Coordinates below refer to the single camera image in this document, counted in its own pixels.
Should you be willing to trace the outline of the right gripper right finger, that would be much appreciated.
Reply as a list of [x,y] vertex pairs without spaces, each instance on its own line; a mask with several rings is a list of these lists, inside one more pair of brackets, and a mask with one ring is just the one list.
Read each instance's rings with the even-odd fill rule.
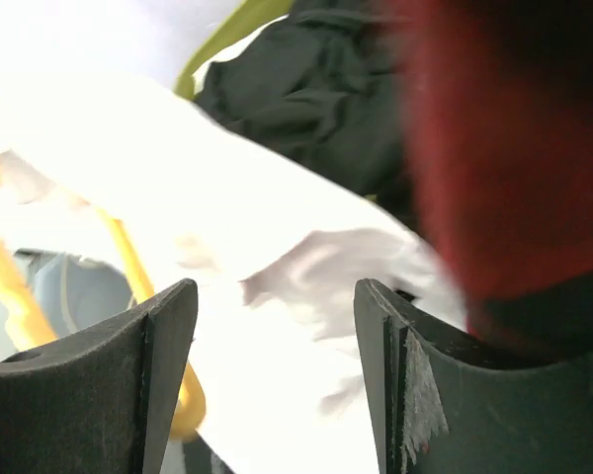
[[593,473],[593,353],[534,364],[381,282],[354,315],[383,473]]

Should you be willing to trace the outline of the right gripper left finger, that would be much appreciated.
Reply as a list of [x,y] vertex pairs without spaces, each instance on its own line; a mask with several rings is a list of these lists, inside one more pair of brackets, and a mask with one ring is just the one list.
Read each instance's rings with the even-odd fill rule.
[[157,473],[198,313],[183,279],[0,362],[0,473]]

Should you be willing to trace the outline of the thin natural wooden hanger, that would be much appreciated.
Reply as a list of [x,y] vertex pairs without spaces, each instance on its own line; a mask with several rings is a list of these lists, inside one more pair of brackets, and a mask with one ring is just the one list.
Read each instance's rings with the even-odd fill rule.
[[[110,233],[124,264],[129,287],[140,303],[155,295],[154,285],[135,250],[124,223],[104,209],[95,209]],[[14,264],[9,252],[0,242],[0,301],[8,311],[5,329],[15,347],[27,351],[53,342],[56,334],[34,296]],[[191,440],[207,412],[206,395],[192,366],[187,363],[182,375],[178,402],[171,421],[170,437]]]

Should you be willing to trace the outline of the white button-up shirt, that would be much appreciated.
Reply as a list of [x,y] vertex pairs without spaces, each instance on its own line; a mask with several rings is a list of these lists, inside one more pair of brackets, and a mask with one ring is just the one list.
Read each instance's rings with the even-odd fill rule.
[[238,473],[378,469],[353,315],[372,277],[460,326],[430,247],[373,203],[119,72],[0,72],[0,236],[199,287],[200,432]]

